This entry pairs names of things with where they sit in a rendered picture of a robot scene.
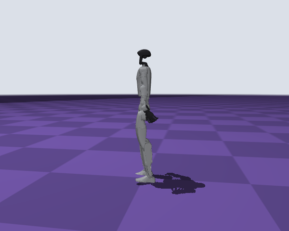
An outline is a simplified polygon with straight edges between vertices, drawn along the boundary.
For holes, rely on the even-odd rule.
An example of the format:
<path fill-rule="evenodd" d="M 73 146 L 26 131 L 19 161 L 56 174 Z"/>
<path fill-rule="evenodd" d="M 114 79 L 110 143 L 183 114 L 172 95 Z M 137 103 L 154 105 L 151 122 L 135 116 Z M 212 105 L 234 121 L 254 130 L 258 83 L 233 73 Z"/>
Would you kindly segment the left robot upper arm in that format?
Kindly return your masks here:
<path fill-rule="evenodd" d="M 140 67 L 139 73 L 140 73 L 140 77 L 141 77 L 141 82 L 143 84 L 142 86 L 146 86 L 146 89 L 148 91 L 148 80 L 147 80 L 148 70 L 147 70 L 147 67 Z"/>

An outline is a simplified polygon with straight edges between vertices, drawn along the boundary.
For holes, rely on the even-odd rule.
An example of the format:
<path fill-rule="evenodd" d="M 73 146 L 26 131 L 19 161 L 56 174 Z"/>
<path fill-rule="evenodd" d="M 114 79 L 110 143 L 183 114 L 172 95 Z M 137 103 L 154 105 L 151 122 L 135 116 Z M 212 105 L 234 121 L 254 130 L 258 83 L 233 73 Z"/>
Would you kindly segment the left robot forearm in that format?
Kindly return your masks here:
<path fill-rule="evenodd" d="M 141 86 L 140 87 L 140 91 L 141 91 L 141 95 L 140 95 L 141 96 L 141 102 L 140 102 L 140 105 L 142 106 L 142 110 L 146 111 L 146 110 L 148 110 L 146 108 L 147 97 L 148 97 L 146 86 Z"/>

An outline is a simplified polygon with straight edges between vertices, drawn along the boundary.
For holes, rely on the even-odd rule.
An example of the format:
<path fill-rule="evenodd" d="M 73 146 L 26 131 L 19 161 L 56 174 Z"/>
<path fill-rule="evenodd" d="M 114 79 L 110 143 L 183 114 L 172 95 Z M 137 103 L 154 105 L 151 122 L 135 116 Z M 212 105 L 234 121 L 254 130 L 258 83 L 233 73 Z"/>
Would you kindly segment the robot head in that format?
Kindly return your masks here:
<path fill-rule="evenodd" d="M 137 54 L 140 56 L 139 64 L 142 64 L 142 66 L 145 65 L 149 67 L 146 62 L 142 62 L 142 59 L 143 58 L 146 59 L 147 57 L 150 57 L 151 56 L 150 51 L 143 49 L 143 50 L 138 51 Z"/>

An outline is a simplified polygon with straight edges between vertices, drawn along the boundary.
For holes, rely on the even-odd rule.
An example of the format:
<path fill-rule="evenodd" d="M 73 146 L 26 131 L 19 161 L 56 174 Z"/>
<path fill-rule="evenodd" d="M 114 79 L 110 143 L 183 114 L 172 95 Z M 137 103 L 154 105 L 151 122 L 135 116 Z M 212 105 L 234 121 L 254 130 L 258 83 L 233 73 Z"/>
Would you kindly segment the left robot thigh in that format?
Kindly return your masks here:
<path fill-rule="evenodd" d="M 144 150 L 144 145 L 148 141 L 145 141 L 145 138 L 146 138 L 146 125 L 145 124 L 146 123 L 142 122 L 141 120 L 146 120 L 146 116 L 143 110 L 139 111 L 137 114 L 135 129 L 136 129 L 136 136 L 137 136 L 138 142 L 140 146 L 142 146 L 142 149 Z"/>

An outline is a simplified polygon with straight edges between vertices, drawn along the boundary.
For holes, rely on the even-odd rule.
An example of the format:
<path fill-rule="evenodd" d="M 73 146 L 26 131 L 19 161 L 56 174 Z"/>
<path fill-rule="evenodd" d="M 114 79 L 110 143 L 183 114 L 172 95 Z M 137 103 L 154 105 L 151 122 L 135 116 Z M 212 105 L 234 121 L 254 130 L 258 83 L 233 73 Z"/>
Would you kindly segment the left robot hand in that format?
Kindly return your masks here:
<path fill-rule="evenodd" d="M 147 105 L 146 105 L 146 108 L 148 109 L 148 110 L 144 111 L 145 116 L 146 116 L 146 120 L 148 121 L 148 119 L 149 119 L 150 122 L 155 122 L 158 118 L 155 117 L 152 112 L 150 112 L 150 109 Z"/>

